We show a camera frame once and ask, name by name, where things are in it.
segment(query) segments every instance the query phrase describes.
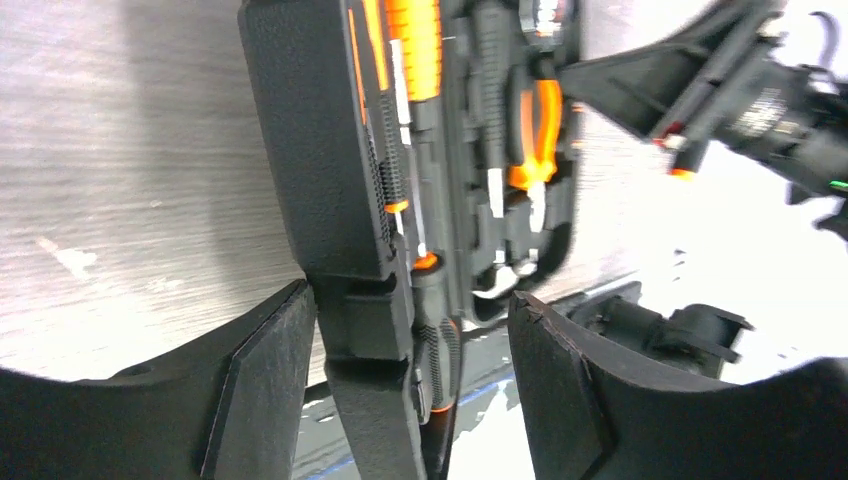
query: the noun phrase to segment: mechanism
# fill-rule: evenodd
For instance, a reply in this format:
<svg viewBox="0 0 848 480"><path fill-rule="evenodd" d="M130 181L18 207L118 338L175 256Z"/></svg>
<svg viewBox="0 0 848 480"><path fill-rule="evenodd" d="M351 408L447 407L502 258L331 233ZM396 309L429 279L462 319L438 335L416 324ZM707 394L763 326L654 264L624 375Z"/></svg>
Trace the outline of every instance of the mechanism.
<svg viewBox="0 0 848 480"><path fill-rule="evenodd" d="M848 240L836 23L815 12L820 65L786 66L770 56L781 2L721 0L584 61L587 1L246 0L306 280L106 381L0 372L0 477L290 478L317 318L365 479L447 477L467 325L508 329L539 479L842 478L845 360L732 386L721 367L753 328L738 315L665 318L638 283L550 305L525 293L569 252L586 107L672 153L683 180L716 140L788 179L790 203L841 199L817 227Z"/></svg>

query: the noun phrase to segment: white surface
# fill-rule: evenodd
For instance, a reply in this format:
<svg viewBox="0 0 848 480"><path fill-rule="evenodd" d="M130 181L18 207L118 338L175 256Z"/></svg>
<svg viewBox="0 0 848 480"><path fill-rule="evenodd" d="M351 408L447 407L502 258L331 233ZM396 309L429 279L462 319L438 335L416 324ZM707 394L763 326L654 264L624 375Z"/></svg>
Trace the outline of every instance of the white surface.
<svg viewBox="0 0 848 480"><path fill-rule="evenodd" d="M825 10L848 24L844 5L790 2L785 21L792 35L778 58L816 63L823 33L806 14ZM840 76L848 73L848 47L839 50L834 68ZM708 155L694 185L653 193L669 195L674 207L657 215L678 215L689 256L683 280L649 290L641 303L666 314L707 303L753 323L757 330L744 334L736 348L743 359L724 370L728 382L750 383L819 356L848 356L846 245L812 228L835 202L788 207L782 179L720 145ZM499 394L481 424L459 437L451 463L453 480L534 478L521 407L507 410Z"/></svg>

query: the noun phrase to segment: textured black plastic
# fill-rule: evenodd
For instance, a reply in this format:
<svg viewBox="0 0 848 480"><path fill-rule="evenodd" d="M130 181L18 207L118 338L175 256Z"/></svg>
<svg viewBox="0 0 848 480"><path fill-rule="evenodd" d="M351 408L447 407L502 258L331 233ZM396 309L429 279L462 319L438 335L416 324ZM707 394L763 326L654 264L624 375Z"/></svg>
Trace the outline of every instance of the textured black plastic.
<svg viewBox="0 0 848 480"><path fill-rule="evenodd" d="M386 156L380 163L380 176L383 182L383 194L387 205L396 205L406 198L406 178L401 164L407 160L406 151L400 141L400 125L398 124L395 101L387 94L380 95L380 110L386 125Z"/></svg>
<svg viewBox="0 0 848 480"><path fill-rule="evenodd" d="M385 280L394 267L384 217L376 213L383 212L380 181L361 120L346 10L337 0L251 2L239 21L298 264L307 275ZM367 45L367 38L357 40ZM367 82L373 60L359 57ZM367 105L379 104L379 92L365 95L375 96Z"/></svg>
<svg viewBox="0 0 848 480"><path fill-rule="evenodd" d="M108 380L0 370L0 478L289 478L314 319L297 281Z"/></svg>
<svg viewBox="0 0 848 480"><path fill-rule="evenodd" d="M848 359L738 386L646 358L527 295L508 321L536 478L844 478Z"/></svg>

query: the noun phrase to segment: orange plastic part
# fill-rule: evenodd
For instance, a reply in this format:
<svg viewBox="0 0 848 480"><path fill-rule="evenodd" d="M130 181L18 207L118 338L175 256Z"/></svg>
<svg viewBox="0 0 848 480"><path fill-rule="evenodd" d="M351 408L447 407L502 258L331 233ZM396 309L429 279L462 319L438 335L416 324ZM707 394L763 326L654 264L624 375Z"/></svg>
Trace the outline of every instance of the orange plastic part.
<svg viewBox="0 0 848 480"><path fill-rule="evenodd" d="M521 93L521 143L524 163L509 171L509 184L521 190L529 190L537 183L546 183L556 173L556 143L562 123L562 90L556 80L538 80L542 106L539 134L533 138L533 92Z"/></svg>
<svg viewBox="0 0 848 480"><path fill-rule="evenodd" d="M383 19L380 16L380 0L363 0L365 6L365 24L368 26L368 37L374 50L374 64L377 66L377 82L380 91L389 89L389 67L386 65L386 47L383 40Z"/></svg>
<svg viewBox="0 0 848 480"><path fill-rule="evenodd" d="M386 0L389 35L403 50L406 92L411 102L439 96L442 22L436 0Z"/></svg>
<svg viewBox="0 0 848 480"><path fill-rule="evenodd" d="M347 19L350 22L350 41L353 44L353 68L356 70L356 88L359 90L359 113L362 115L363 125L366 123L365 116L365 88L362 86L362 69L359 66L359 44L356 43L356 25L353 21L353 9L347 9Z"/></svg>
<svg viewBox="0 0 848 480"><path fill-rule="evenodd" d="M406 210L409 207L409 200L404 200L398 203L392 203L391 205L386 205L386 212L388 213L400 213Z"/></svg>
<svg viewBox="0 0 848 480"><path fill-rule="evenodd" d="M413 269L427 270L428 268L431 268L433 265L438 263L438 261L439 257L437 257L432 252L427 252L427 255L415 259L415 266L413 266Z"/></svg>

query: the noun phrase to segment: stainless steel surface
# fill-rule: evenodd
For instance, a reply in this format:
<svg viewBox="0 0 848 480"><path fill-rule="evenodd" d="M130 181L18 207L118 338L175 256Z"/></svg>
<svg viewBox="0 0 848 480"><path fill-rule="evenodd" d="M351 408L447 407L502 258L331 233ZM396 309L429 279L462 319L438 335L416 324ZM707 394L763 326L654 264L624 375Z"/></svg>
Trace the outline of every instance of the stainless steel surface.
<svg viewBox="0 0 848 480"><path fill-rule="evenodd" d="M586 3L588 51L600 56L670 33L706 1ZM237 7L0 3L2 366L109 376L299 276ZM594 114L586 129L573 255L543 297L668 253L669 222L656 209L667 199L666 159ZM310 381L320 376L316 368Z"/></svg>

